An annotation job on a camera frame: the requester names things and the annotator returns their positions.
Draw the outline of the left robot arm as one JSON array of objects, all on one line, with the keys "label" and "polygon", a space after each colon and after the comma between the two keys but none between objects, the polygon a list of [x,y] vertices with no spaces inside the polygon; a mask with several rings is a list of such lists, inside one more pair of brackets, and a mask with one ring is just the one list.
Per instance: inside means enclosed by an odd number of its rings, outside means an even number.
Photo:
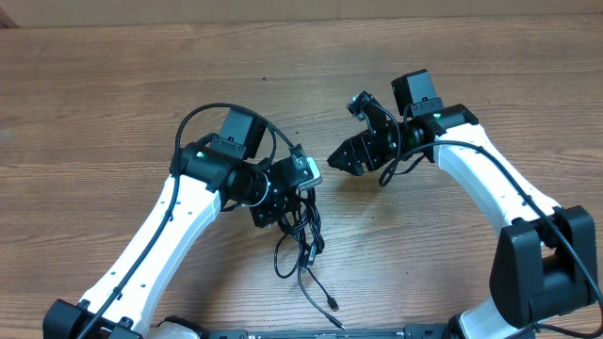
[{"label": "left robot arm", "polygon": [[150,213],[109,271],[76,304],[58,299],[42,321],[45,338],[205,338],[199,325],[168,316],[152,324],[166,287],[188,251],[219,214],[249,208],[258,228],[299,234],[315,218],[321,176],[300,145],[288,157],[252,162],[265,133],[284,134],[247,107],[224,104],[218,133],[188,145],[177,130],[170,174]]}]

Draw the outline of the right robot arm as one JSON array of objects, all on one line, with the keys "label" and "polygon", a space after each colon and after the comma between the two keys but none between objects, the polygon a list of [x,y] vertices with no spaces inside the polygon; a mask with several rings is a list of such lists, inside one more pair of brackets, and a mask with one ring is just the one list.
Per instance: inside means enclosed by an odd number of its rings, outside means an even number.
[{"label": "right robot arm", "polygon": [[367,129],[330,156],[332,168],[380,173],[387,185],[399,163],[428,160],[448,173],[490,222],[497,248],[490,295],[445,324],[408,325],[407,338],[533,338],[551,319],[600,304],[595,222],[581,206],[565,208],[527,181],[496,149],[464,105],[445,105],[428,71],[395,79],[398,113],[371,94],[348,102]]}]

